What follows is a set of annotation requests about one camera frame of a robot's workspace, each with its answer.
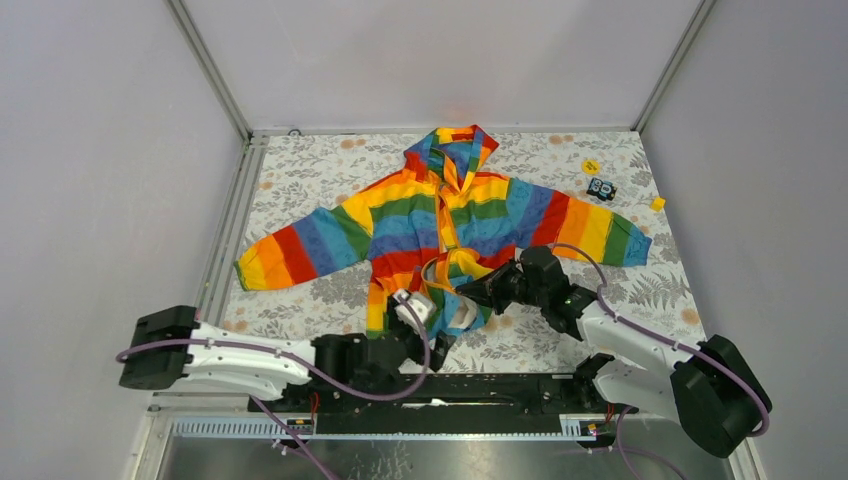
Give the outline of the rainbow striped hooded jacket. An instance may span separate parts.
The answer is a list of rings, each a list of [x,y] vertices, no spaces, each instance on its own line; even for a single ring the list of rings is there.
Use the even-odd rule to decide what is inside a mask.
[[[418,292],[435,307],[430,337],[483,327],[487,307],[456,288],[552,245],[558,256],[646,264],[651,239],[630,220],[565,193],[484,170],[497,142],[481,127],[438,128],[405,153],[404,167],[333,209],[319,208],[250,246],[235,270],[246,291],[280,290],[368,261],[366,330],[389,329],[389,297]]]

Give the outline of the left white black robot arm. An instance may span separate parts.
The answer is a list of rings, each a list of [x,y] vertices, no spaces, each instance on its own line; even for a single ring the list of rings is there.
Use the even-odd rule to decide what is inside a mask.
[[[441,332],[424,343],[403,306],[390,316],[390,333],[327,334],[283,340],[238,334],[197,318],[192,306],[178,305],[139,318],[128,349],[117,361],[119,385],[160,391],[178,383],[198,383],[276,401],[296,411],[309,401],[310,385],[328,385],[354,396],[388,401],[404,398],[440,370],[454,337]],[[403,379],[400,368],[412,361],[420,374]]]

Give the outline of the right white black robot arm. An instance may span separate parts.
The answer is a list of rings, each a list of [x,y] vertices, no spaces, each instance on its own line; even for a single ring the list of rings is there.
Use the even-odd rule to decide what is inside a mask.
[[[598,348],[572,373],[573,396],[583,410],[608,404],[656,414],[718,458],[768,430],[771,400],[732,341],[721,335],[680,340],[653,331],[616,312],[606,302],[607,285],[589,289],[571,282],[542,246],[456,291],[496,313],[513,303],[535,307],[555,331]]]

